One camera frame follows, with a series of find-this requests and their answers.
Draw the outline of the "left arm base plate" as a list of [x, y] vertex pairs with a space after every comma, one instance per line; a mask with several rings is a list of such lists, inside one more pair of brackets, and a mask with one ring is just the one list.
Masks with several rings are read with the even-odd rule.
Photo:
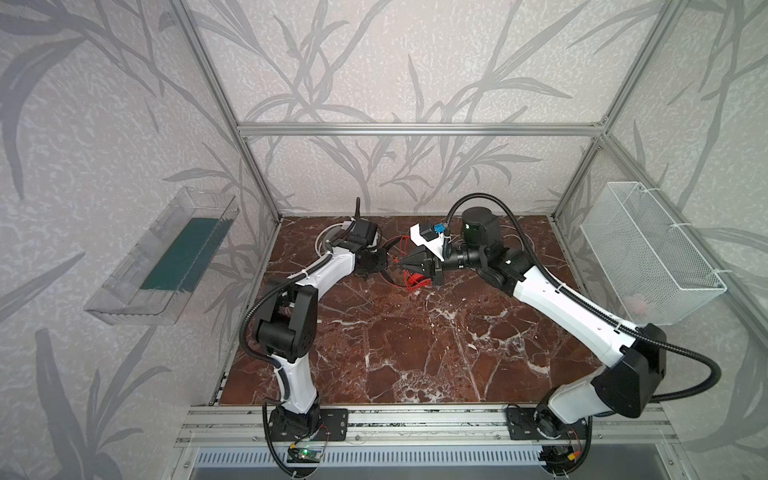
[[277, 407], [268, 417], [267, 428], [272, 441], [312, 440], [341, 442], [346, 439], [349, 410], [318, 407], [306, 414]]

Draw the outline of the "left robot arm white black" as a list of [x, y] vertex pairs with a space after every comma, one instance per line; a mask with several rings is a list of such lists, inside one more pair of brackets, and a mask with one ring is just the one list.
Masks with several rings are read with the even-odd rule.
[[248, 356], [273, 368], [280, 397], [265, 420], [268, 439], [310, 438], [321, 427], [319, 394], [310, 350], [317, 334], [319, 300], [339, 281], [375, 272], [386, 259], [377, 248], [378, 226], [361, 216], [361, 200], [342, 230], [325, 241], [316, 261], [287, 277], [274, 277], [239, 325], [238, 341]]

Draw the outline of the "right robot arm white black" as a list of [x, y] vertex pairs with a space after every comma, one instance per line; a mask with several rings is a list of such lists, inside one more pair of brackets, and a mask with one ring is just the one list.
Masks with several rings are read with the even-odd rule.
[[[414, 250], [398, 264], [435, 285], [446, 272], [471, 270], [488, 285], [544, 314], [586, 346], [600, 361], [594, 372], [550, 390], [531, 415], [548, 439], [600, 414], [639, 417], [650, 403], [702, 394], [722, 378], [720, 365], [699, 352], [668, 342], [665, 332], [638, 326], [603, 309], [554, 276], [542, 263], [519, 219], [499, 198], [471, 193], [444, 221], [409, 230]], [[708, 376], [681, 390], [658, 393], [669, 354], [706, 366]]]

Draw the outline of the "red black headphones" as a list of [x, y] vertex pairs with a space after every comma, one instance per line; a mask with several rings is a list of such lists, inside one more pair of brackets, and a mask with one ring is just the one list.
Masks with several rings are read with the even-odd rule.
[[400, 258], [408, 253], [408, 235], [397, 235], [386, 240], [380, 249], [387, 255], [387, 266], [379, 273], [379, 276], [388, 285], [407, 292], [414, 292], [421, 288], [430, 287], [432, 284], [406, 284], [404, 280], [404, 267], [400, 266]]

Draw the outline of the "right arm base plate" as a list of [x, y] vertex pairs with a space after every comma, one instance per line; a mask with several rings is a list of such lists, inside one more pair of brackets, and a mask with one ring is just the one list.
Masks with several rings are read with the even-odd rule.
[[518, 404], [506, 405], [503, 415], [511, 440], [586, 441], [590, 437], [590, 425], [586, 419], [566, 425], [549, 414], [540, 415], [536, 407]]

